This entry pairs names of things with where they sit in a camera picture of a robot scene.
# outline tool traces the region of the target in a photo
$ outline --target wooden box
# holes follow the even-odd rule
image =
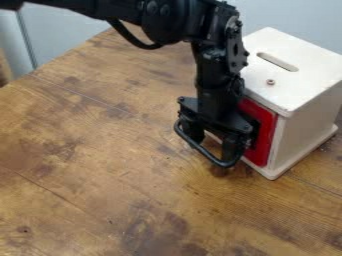
[[[245,37],[242,110],[260,122],[244,161],[270,180],[335,135],[342,104],[342,56],[266,28]]]

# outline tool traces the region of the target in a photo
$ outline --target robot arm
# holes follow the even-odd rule
[[[217,0],[31,0],[106,20],[139,48],[154,50],[181,41],[192,43],[198,66],[198,98],[180,98],[178,135],[214,164],[232,167],[250,143],[253,126],[238,111],[245,94],[241,70],[249,52],[242,43],[242,22],[236,7]],[[22,0],[3,0],[0,8],[17,10]],[[142,27],[153,44],[127,30],[126,21]],[[205,131],[222,141],[222,158],[202,146]]]

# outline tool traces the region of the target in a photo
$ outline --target wall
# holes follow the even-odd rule
[[[26,4],[25,21],[37,66],[51,61],[110,26],[69,10]]]
[[[15,77],[33,71],[18,16],[11,11],[0,11],[0,48],[5,49]]]
[[[229,3],[240,8],[246,34],[274,27],[342,54],[341,0],[230,0]]]
[[[230,0],[245,21],[245,34],[272,26],[342,54],[341,0]],[[37,66],[109,28],[107,23],[57,8],[27,4],[21,11]],[[17,75],[33,69],[17,15],[0,12],[0,46]]]

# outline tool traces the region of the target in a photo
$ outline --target slot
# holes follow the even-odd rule
[[[296,67],[294,65],[289,64],[288,62],[285,62],[284,60],[278,59],[277,57],[274,57],[273,55],[265,53],[265,52],[260,52],[257,54],[257,56],[266,60],[268,62],[273,63],[276,66],[281,67],[282,69],[288,70],[289,72],[298,72],[300,68]]]

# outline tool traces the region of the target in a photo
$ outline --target wood grain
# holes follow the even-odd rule
[[[109,31],[0,90],[2,255],[342,254],[342,134],[276,182],[213,175],[172,129],[193,76]]]

